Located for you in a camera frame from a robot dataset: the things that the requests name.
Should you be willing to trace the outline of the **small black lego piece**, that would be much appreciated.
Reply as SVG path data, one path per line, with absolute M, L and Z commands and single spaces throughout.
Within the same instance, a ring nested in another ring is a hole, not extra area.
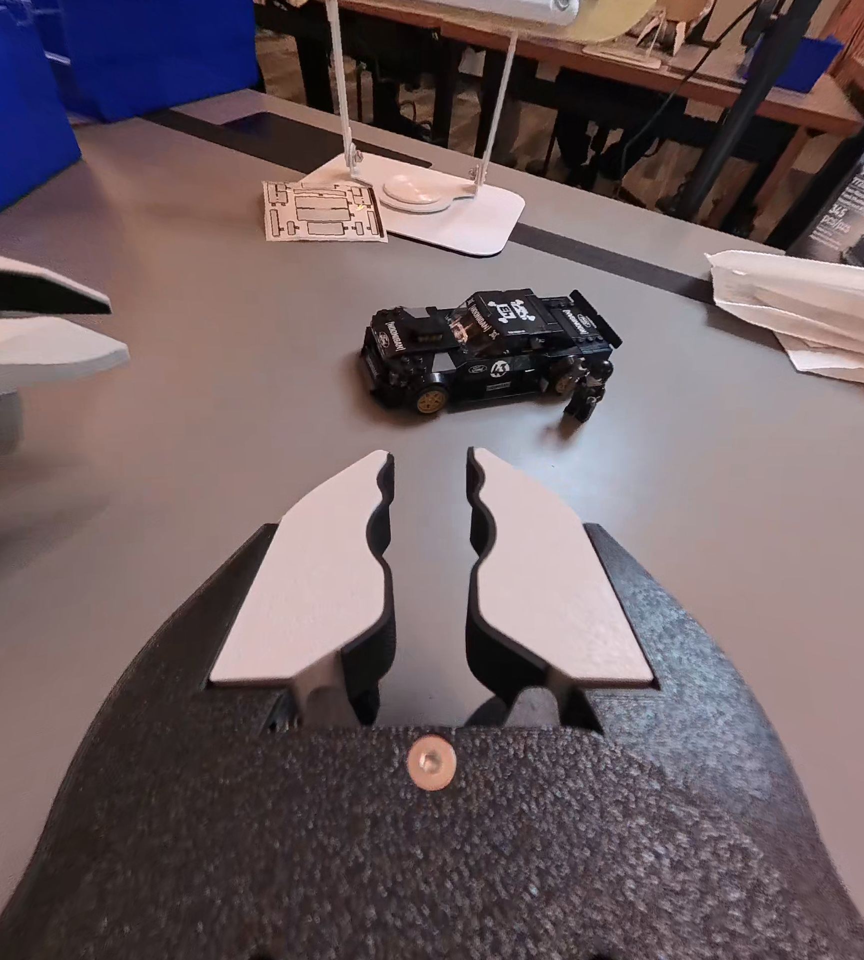
M 587 373 L 575 386 L 563 416 L 585 424 L 591 418 L 599 402 L 604 398 L 607 380 L 613 367 L 610 364 Z

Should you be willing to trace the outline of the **white booklet stand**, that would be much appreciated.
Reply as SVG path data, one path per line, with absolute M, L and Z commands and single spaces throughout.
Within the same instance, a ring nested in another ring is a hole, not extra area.
M 506 2 L 505 14 L 540 26 L 567 25 L 576 16 L 569 1 Z M 509 190 L 486 185 L 486 172 L 501 116 L 502 102 L 519 39 L 513 32 L 503 66 L 498 101 L 490 123 L 484 156 L 470 174 L 457 176 L 413 162 L 363 153 L 353 139 L 342 68 L 342 35 L 338 2 L 326 2 L 331 53 L 339 83 L 342 154 L 307 175 L 300 183 L 359 183 L 374 189 L 389 234 L 410 238 L 471 257 L 493 257 L 506 246 L 525 202 Z

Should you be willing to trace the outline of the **blue storage bin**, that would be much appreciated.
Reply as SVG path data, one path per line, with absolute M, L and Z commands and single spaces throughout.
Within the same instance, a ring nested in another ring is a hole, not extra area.
M 251 1 L 31 2 L 70 114 L 118 122 L 251 89 Z
M 0 1 L 0 212 L 80 158 L 30 2 Z

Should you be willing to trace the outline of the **black lego car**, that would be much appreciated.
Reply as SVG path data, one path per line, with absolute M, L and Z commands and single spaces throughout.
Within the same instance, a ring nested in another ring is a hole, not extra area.
M 518 397 L 568 403 L 586 374 L 606 364 L 614 370 L 622 342 L 579 291 L 517 289 L 475 292 L 454 308 L 380 310 L 359 355 L 378 402 L 432 417 Z

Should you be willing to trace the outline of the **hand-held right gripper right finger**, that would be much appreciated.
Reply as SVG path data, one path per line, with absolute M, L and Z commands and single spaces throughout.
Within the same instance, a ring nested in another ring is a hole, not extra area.
M 645 690 L 654 670 L 576 512 L 482 447 L 466 454 L 471 570 L 465 654 L 511 705 L 527 688 L 562 706 L 583 690 Z

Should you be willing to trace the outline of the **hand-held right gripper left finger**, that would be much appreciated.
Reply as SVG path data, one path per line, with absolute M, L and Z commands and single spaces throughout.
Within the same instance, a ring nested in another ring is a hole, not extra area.
M 394 460 L 375 450 L 276 526 L 210 672 L 219 688 L 282 689 L 301 724 L 372 724 L 396 652 Z

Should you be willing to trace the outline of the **wooden office desk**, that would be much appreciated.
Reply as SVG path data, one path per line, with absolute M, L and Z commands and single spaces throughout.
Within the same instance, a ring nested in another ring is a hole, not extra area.
M 386 18 L 408 26 L 439 31 L 446 39 L 505 53 L 509 37 L 518 33 L 516 54 L 522 58 L 607 78 L 644 90 L 678 95 L 725 109 L 744 87 L 741 57 L 720 48 L 700 69 L 702 51 L 683 47 L 677 55 L 660 57 L 656 66 L 643 54 L 632 54 L 630 40 L 593 43 L 591 6 L 584 4 L 569 26 L 540 26 L 506 16 L 506 2 L 343 1 L 344 10 Z M 856 108 L 833 78 L 822 75 L 812 89 L 798 93 L 774 87 L 756 110 L 758 116 L 814 133 L 846 137 L 863 125 Z

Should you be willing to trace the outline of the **clear plastic parts bag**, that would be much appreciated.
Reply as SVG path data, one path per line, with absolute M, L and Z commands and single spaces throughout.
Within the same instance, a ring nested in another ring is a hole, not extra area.
M 737 249 L 705 258 L 715 305 L 774 333 L 798 372 L 864 385 L 864 268 Z

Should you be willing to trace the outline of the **white sticker sheet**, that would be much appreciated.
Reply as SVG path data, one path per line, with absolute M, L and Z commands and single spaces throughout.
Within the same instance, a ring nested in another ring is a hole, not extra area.
M 263 181 L 262 192 L 269 242 L 388 241 L 380 206 L 369 185 Z

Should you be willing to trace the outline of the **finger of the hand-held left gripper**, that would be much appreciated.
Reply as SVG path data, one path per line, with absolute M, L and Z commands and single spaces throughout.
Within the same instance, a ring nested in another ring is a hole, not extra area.
M 109 297 L 65 275 L 0 255 L 0 316 L 107 316 Z
M 129 361 L 123 342 L 65 318 L 0 318 L 0 396 L 90 377 Z

